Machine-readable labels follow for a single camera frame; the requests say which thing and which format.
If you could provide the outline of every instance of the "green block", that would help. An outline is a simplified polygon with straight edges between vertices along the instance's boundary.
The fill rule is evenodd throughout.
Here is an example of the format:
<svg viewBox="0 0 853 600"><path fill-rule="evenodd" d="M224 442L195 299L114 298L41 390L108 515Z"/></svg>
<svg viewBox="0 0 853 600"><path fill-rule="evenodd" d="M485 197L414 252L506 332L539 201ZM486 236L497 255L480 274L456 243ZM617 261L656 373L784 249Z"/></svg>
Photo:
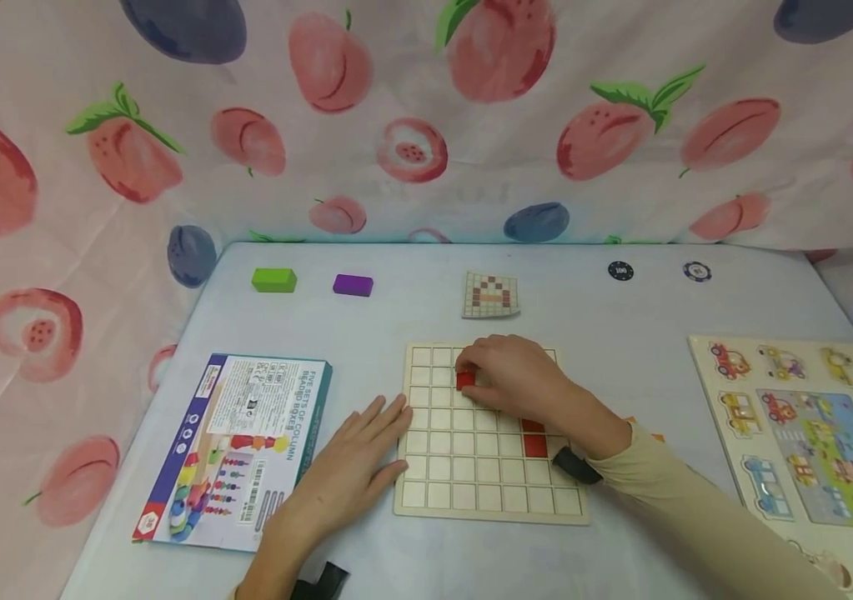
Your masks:
<svg viewBox="0 0 853 600"><path fill-rule="evenodd" d="M256 269L252 272L252 286L257 292L292 294L296 289L293 269Z"/></svg>

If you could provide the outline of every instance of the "right hand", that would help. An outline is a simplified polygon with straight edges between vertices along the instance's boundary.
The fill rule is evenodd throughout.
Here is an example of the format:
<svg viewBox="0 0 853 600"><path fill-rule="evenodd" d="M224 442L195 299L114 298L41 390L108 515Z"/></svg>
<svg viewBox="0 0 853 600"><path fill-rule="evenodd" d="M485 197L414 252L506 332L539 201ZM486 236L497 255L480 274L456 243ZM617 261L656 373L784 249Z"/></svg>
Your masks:
<svg viewBox="0 0 853 600"><path fill-rule="evenodd" d="M490 335L464 348L456 359L457 373L477 370L483 371L489 386L465 386L464 396L556 429L570 403L588 393L570 381L538 343L519 335Z"/></svg>

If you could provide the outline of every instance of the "wooden puzzle board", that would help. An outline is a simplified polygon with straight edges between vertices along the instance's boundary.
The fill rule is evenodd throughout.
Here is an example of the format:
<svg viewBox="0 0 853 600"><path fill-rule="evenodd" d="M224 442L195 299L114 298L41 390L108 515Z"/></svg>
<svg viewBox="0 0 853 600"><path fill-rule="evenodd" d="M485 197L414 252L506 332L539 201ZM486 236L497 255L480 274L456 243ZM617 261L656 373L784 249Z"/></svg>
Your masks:
<svg viewBox="0 0 853 600"><path fill-rule="evenodd" d="M544 425L492 411L456 390L465 343L410 343L403 391L413 424L399 440L409 468L394 511L409 517L586 525L585 487L553 467L567 446ZM546 352L557 360L556 350Z"/></svg>
<svg viewBox="0 0 853 600"><path fill-rule="evenodd" d="M744 504L853 598L853 343L690 347Z"/></svg>

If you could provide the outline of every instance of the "wooden grid board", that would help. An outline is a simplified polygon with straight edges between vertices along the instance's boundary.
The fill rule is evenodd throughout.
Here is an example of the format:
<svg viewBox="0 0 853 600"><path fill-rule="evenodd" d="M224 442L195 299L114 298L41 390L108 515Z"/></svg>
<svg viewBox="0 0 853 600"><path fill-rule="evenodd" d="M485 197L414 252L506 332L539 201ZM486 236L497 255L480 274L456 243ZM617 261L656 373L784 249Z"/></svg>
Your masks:
<svg viewBox="0 0 853 600"><path fill-rule="evenodd" d="M457 392L453 365L464 346L414 342L406 349L403 390L414 417L399 441L409 468L396 482L394 512L588 525L585 486L550 462L570 442ZM557 360L556 350L546 352Z"/></svg>

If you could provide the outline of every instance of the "left hand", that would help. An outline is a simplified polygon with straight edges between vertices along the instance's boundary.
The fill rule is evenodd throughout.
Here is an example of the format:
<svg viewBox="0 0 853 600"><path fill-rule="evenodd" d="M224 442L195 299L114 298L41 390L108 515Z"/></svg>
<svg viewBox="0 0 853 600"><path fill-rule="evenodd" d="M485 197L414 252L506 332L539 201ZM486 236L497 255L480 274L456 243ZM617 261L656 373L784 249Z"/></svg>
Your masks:
<svg viewBox="0 0 853 600"><path fill-rule="evenodd" d="M311 546L355 522L407 468L406 461L380 467L413 421L413 409L399 396L383 411L379 396L362 412L353 412L333 435L292 494L269 519Z"/></svg>

